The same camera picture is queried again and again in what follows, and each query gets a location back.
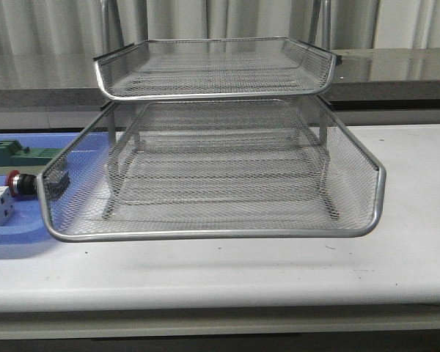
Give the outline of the red emergency stop button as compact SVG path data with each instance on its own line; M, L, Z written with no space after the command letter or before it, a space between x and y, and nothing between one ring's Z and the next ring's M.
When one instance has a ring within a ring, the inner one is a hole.
M70 185L68 172L53 171L47 178L46 194L50 199L59 198ZM10 171L5 178L5 185L9 187L12 197L37 196L37 176L21 173L19 170Z

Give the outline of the green terminal block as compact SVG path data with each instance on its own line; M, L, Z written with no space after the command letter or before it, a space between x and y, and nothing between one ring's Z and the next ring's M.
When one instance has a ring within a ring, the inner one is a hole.
M17 139L0 140L0 167L46 165L60 152L59 148L23 146Z

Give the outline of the mesh tray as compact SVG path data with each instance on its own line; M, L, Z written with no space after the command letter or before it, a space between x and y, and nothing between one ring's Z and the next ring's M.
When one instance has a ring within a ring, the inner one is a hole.
M185 100L320 94L339 60L287 37L144 40L96 57L94 68L110 100Z
M163 153L129 150L108 167L112 196L129 205L325 200L329 157L308 150Z
M110 103L39 174L66 242L356 238L386 170L319 97Z

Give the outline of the blue plastic tray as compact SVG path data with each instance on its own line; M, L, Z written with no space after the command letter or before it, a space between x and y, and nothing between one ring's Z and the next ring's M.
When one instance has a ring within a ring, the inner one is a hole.
M109 148L108 134L94 132L84 138L74 133L5 133L0 140L17 139L23 146L59 148L61 152L41 166L2 166L0 186L5 185L7 174L16 169L21 173L47 176L53 171L68 172L70 185L62 196L48 198L48 214L59 232L88 232L90 221L102 216L104 200L109 195L100 174ZM37 196L12 197L14 211L8 222L0 226L0 245L34 243L49 238L43 223Z

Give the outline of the grey stone counter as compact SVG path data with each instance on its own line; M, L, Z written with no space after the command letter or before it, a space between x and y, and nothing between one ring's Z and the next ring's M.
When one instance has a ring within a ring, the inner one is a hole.
M440 48L339 50L328 101L340 110L440 109ZM0 108L100 106L84 54L0 55Z

